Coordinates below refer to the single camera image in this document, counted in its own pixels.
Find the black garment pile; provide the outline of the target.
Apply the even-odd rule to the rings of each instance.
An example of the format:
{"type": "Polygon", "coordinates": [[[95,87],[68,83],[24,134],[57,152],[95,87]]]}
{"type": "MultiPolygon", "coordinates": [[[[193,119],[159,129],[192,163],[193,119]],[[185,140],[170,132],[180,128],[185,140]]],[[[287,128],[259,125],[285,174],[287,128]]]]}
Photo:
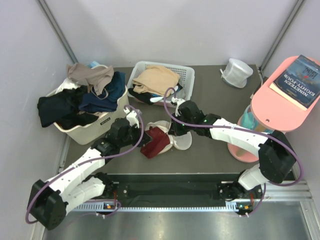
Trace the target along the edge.
{"type": "Polygon", "coordinates": [[[98,120],[98,116],[80,111],[87,87],[64,89],[48,97],[40,97],[37,103],[38,116],[43,128],[57,123],[62,129],[70,130],[76,126],[86,126],[98,120]]]}

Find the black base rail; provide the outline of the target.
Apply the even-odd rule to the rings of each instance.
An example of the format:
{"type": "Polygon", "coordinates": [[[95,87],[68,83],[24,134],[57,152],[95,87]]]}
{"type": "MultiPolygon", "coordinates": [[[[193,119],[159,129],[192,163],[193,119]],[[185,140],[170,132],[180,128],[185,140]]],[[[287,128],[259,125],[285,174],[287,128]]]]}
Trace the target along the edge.
{"type": "Polygon", "coordinates": [[[236,173],[107,174],[125,208],[224,207],[226,200],[257,202],[260,185],[241,190],[236,173]]]}

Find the taupe garment on hamper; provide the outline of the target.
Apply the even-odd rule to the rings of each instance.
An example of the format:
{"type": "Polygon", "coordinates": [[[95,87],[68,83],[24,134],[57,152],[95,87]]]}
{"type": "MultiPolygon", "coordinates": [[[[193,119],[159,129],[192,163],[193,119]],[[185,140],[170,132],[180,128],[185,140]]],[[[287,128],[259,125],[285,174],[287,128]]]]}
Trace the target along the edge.
{"type": "Polygon", "coordinates": [[[89,68],[80,63],[67,65],[66,72],[71,81],[87,86],[88,90],[94,91],[97,96],[105,92],[105,86],[111,83],[115,73],[113,66],[99,65],[95,68],[89,68]]]}

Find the grey garment in basket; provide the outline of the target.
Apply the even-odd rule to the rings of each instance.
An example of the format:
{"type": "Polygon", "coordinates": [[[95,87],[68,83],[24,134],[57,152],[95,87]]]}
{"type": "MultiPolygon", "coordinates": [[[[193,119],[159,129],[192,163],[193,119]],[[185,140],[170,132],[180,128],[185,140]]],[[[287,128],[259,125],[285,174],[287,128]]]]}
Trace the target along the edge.
{"type": "Polygon", "coordinates": [[[166,98],[166,102],[171,102],[171,99],[173,97],[176,97],[178,99],[184,99],[186,97],[186,93],[183,89],[177,91],[176,93],[172,93],[171,95],[169,95],[167,98],[166,98]]]}

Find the beige folded garment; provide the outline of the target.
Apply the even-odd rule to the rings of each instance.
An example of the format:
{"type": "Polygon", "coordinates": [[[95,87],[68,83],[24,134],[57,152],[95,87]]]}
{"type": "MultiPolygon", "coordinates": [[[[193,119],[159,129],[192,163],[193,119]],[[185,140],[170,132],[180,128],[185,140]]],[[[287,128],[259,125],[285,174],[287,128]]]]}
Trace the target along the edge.
{"type": "Polygon", "coordinates": [[[180,75],[160,65],[149,65],[132,80],[133,91],[138,94],[151,93],[164,96],[168,88],[177,86],[180,75]]]}

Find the dark red bra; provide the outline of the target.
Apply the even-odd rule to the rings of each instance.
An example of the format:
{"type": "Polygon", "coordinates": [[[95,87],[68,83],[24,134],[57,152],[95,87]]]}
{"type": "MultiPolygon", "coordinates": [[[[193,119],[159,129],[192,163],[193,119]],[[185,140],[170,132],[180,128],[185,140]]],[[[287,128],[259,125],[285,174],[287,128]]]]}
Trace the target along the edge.
{"type": "Polygon", "coordinates": [[[151,126],[146,133],[152,138],[152,141],[141,147],[140,153],[147,159],[151,159],[172,147],[169,136],[159,127],[151,126]]]}

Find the dark blue paperback book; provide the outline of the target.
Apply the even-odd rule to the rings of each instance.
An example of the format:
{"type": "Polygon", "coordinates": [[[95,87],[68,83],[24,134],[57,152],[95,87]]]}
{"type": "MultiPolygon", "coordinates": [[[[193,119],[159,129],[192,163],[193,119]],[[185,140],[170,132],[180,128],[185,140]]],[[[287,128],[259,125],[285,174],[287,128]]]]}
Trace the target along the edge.
{"type": "Polygon", "coordinates": [[[306,111],[320,95],[320,65],[300,55],[269,88],[306,111]]]}

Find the cream laundry hamper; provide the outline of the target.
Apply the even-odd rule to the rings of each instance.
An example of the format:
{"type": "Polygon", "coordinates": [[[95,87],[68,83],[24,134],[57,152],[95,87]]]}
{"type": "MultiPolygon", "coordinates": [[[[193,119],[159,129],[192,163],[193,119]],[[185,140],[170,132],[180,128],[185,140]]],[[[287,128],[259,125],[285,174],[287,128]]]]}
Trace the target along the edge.
{"type": "MultiPolygon", "coordinates": [[[[87,87],[87,93],[91,92],[88,90],[89,88],[88,86],[74,83],[72,80],[70,80],[67,77],[64,80],[64,82],[59,86],[59,88],[56,89],[54,93],[51,93],[50,95],[47,95],[45,97],[50,97],[54,94],[57,94],[63,91],[64,89],[76,89],[82,86],[87,87]]],[[[122,97],[117,100],[118,106],[116,111],[114,112],[96,112],[96,113],[86,112],[88,114],[93,114],[95,116],[98,116],[98,119],[91,124],[87,124],[85,126],[78,125],[68,130],[62,129],[57,123],[53,123],[52,125],[55,125],[58,128],[58,130],[60,130],[61,132],[66,133],[78,144],[80,145],[88,144],[89,142],[93,141],[97,137],[106,133],[107,130],[110,129],[110,126],[113,120],[115,120],[116,118],[124,117],[125,112],[123,108],[128,103],[127,92],[128,92],[128,89],[125,86],[125,92],[122,95],[122,97]]]]}

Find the black white sock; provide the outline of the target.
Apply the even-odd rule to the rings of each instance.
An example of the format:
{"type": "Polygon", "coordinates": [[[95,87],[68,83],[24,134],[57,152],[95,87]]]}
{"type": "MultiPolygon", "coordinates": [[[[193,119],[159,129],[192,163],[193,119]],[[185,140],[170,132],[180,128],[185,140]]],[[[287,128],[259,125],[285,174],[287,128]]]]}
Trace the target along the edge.
{"type": "MultiPolygon", "coordinates": [[[[175,88],[174,88],[177,91],[183,89],[184,88],[178,84],[175,88]]],[[[150,92],[143,92],[143,93],[137,93],[134,91],[134,88],[129,88],[128,89],[128,92],[131,96],[133,96],[134,98],[136,98],[137,100],[145,103],[145,104],[148,104],[148,105],[153,105],[159,101],[162,101],[164,99],[163,96],[161,95],[157,95],[157,94],[154,94],[154,93],[150,93],[150,92]]]]}

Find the teal item under table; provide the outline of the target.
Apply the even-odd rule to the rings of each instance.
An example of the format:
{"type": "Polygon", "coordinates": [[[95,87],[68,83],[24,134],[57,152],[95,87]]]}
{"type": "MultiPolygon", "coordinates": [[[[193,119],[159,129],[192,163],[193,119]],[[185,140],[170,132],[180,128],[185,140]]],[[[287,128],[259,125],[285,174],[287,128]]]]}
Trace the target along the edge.
{"type": "Polygon", "coordinates": [[[255,119],[250,105],[248,105],[245,109],[240,121],[240,125],[250,130],[254,130],[258,126],[258,121],[255,119]]]}

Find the pink two-tier side table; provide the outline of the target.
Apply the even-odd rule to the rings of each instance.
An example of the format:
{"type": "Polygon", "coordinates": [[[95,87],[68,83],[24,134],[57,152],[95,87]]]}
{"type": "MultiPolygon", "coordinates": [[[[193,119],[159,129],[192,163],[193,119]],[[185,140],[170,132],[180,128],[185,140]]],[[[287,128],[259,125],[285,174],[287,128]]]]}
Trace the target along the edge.
{"type": "Polygon", "coordinates": [[[257,123],[257,126],[254,126],[253,123],[249,125],[253,130],[263,132],[268,129],[283,133],[291,132],[302,125],[319,101],[320,98],[317,97],[309,108],[303,110],[270,88],[276,78],[297,58],[297,56],[291,56],[285,59],[253,95],[250,105],[244,111],[251,113],[257,123]]]}

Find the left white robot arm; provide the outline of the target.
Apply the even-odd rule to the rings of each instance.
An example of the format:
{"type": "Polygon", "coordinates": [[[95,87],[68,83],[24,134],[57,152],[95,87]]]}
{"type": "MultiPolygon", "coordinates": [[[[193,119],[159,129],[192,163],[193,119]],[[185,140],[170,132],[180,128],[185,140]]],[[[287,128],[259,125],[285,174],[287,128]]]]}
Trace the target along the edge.
{"type": "Polygon", "coordinates": [[[141,111],[130,105],[124,107],[125,117],[117,118],[105,137],[96,140],[86,152],[56,176],[36,181],[30,191],[25,221],[55,229],[77,206],[96,197],[109,198],[113,182],[104,173],[93,172],[112,159],[122,157],[151,141],[144,133],[141,111]]]}

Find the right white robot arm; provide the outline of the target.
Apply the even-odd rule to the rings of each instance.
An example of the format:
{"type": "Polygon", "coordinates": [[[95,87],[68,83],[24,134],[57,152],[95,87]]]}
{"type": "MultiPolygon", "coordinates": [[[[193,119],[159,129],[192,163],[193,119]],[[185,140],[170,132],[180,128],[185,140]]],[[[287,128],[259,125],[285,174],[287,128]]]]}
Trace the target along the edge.
{"type": "Polygon", "coordinates": [[[239,147],[258,158],[258,164],[242,171],[235,181],[220,189],[222,198],[245,198],[255,187],[267,182],[279,185],[296,163],[296,153],[280,131],[254,132],[219,115],[204,114],[191,100],[173,97],[171,103],[175,106],[169,129],[172,135],[183,136],[193,131],[199,136],[239,147]]]}

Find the white perforated plastic basket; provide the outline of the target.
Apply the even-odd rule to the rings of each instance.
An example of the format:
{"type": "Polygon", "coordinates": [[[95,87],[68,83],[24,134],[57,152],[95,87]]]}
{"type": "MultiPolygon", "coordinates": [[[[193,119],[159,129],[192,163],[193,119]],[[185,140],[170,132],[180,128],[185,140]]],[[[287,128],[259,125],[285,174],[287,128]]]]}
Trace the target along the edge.
{"type": "MultiPolygon", "coordinates": [[[[146,68],[147,66],[164,66],[170,70],[172,70],[174,73],[179,74],[180,79],[178,81],[178,84],[180,84],[185,91],[185,98],[183,100],[190,100],[193,89],[194,89],[194,82],[195,82],[195,70],[191,67],[187,66],[182,66],[182,65],[175,65],[175,64],[168,64],[168,63],[160,63],[160,62],[152,62],[152,61],[139,61],[135,67],[133,68],[131,75],[129,77],[128,83],[127,83],[127,88],[134,88],[134,85],[132,83],[134,78],[137,78],[146,68]]],[[[167,105],[167,107],[173,107],[171,102],[166,102],[167,97],[173,93],[172,90],[170,90],[168,93],[165,93],[163,96],[163,100],[154,103],[153,105],[167,105]]]]}

